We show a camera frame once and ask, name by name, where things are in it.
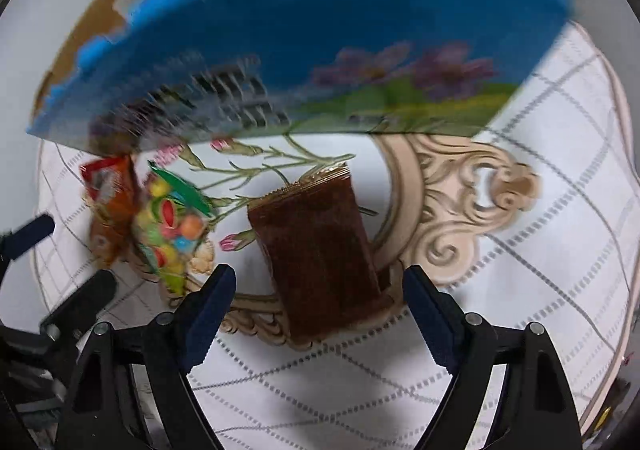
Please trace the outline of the brown snack packet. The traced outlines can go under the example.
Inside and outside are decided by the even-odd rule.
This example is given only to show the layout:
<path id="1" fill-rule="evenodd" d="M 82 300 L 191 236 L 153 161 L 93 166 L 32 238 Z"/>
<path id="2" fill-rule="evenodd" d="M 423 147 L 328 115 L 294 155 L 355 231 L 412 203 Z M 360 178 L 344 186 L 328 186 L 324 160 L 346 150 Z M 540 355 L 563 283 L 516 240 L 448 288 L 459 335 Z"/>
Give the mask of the brown snack packet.
<path id="1" fill-rule="evenodd" d="M 294 343 L 321 340 L 390 308 L 347 165 L 270 192 L 250 203 L 247 217 Z"/>

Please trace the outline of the orange panda snack packet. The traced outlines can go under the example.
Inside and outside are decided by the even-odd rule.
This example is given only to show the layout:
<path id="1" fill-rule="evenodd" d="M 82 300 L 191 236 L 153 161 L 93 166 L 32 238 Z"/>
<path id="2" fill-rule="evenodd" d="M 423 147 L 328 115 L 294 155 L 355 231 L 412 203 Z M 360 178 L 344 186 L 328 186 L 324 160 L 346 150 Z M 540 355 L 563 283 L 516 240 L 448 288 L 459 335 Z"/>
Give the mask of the orange panda snack packet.
<path id="1" fill-rule="evenodd" d="M 130 155 L 98 158 L 80 166 L 91 210 L 89 250 L 100 269 L 126 252 L 139 210 L 139 185 Z"/>

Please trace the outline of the colourful candy packet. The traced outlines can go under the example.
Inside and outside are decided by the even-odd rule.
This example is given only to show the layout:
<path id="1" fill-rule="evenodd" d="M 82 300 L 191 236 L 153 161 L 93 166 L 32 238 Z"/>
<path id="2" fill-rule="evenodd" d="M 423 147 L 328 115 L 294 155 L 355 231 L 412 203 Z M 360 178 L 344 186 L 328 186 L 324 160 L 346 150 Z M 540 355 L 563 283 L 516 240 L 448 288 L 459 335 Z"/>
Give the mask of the colourful candy packet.
<path id="1" fill-rule="evenodd" d="M 131 231 L 134 247 L 173 300 L 196 288 L 214 269 L 215 249 L 207 239 L 214 217 L 208 199 L 194 184 L 149 162 Z"/>

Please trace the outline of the floral white tablecloth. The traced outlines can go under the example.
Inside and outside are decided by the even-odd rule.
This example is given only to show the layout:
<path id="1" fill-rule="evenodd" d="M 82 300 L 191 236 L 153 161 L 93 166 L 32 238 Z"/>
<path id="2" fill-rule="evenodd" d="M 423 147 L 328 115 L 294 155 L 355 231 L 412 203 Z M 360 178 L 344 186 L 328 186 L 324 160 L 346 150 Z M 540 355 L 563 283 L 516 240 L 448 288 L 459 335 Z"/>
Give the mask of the floral white tablecloth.
<path id="1" fill-rule="evenodd" d="M 579 421 L 596 416 L 623 360 L 639 295 L 639 179 L 628 104 L 586 30 L 567 25 L 544 63 L 481 132 L 287 136 L 192 144 L 137 159 L 190 179 L 216 207 L 191 262 L 217 262 L 238 294 L 190 382 L 229 449 L 409 449 L 449 383 L 405 305 L 418 264 L 496 326 L 541 323 Z M 246 216 L 251 199 L 345 163 L 386 307 L 324 340 L 288 332 Z"/>

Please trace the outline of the cardboard box blue outside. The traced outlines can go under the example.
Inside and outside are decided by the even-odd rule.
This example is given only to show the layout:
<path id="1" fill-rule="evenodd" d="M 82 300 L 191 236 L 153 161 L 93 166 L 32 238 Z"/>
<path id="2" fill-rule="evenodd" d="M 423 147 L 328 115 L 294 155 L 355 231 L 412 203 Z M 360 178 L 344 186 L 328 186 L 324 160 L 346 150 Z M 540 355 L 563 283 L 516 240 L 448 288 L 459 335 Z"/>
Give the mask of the cardboard box blue outside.
<path id="1" fill-rule="evenodd" d="M 28 132 L 97 155 L 311 132 L 472 136 L 570 0 L 94 0 Z"/>

